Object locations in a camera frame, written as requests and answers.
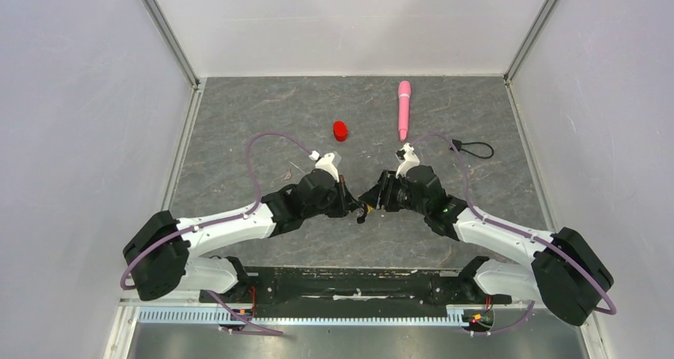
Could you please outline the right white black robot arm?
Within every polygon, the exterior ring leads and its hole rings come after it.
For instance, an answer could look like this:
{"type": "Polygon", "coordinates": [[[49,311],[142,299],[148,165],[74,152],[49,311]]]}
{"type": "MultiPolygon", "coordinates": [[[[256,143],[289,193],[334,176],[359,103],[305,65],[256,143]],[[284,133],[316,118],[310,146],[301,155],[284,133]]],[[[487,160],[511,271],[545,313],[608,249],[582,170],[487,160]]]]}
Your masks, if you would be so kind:
{"type": "Polygon", "coordinates": [[[508,295],[544,304],[557,318],[584,324],[596,311],[614,278],[579,232],[531,230],[470,208],[449,195],[431,167],[405,175],[384,171],[359,200],[368,207],[421,214],[432,232],[479,245],[509,258],[508,264],[475,258],[459,280],[461,296],[478,302],[487,295],[508,295]]]}

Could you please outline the yellow black padlock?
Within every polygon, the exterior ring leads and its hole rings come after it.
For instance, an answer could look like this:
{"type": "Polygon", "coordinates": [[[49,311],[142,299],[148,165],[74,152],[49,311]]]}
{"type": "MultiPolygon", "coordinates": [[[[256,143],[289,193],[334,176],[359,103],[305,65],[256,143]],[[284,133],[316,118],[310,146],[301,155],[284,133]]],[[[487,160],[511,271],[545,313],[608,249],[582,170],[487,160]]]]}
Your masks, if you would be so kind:
{"type": "Polygon", "coordinates": [[[356,221],[358,224],[363,224],[366,221],[367,216],[374,208],[367,203],[361,203],[357,211],[356,221]]]}

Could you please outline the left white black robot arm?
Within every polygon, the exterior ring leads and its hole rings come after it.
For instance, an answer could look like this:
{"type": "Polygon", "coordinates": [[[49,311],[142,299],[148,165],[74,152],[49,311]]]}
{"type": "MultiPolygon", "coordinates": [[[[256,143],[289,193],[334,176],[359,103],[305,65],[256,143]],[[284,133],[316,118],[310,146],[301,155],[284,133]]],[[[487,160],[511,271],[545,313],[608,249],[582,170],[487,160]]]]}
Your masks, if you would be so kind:
{"type": "Polygon", "coordinates": [[[124,247],[127,268],[120,286],[136,291],[142,301],[173,291],[213,291],[239,302],[250,290],[242,264],[234,257],[209,259],[207,253],[298,230],[316,216],[344,218],[356,213],[364,218],[367,211],[342,176],[321,169],[237,210],[197,218],[174,218],[162,210],[124,247]]]}

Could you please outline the pink pen-shaped stick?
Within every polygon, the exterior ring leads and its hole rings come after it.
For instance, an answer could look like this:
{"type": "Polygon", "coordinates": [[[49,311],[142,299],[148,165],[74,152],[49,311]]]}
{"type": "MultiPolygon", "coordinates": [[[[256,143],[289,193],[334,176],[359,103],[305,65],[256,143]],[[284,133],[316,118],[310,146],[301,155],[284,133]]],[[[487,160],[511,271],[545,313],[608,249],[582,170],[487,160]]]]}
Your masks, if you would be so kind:
{"type": "Polygon", "coordinates": [[[409,81],[401,81],[398,90],[398,136],[401,142],[407,139],[409,133],[409,117],[410,117],[410,97],[412,88],[409,81]]]}

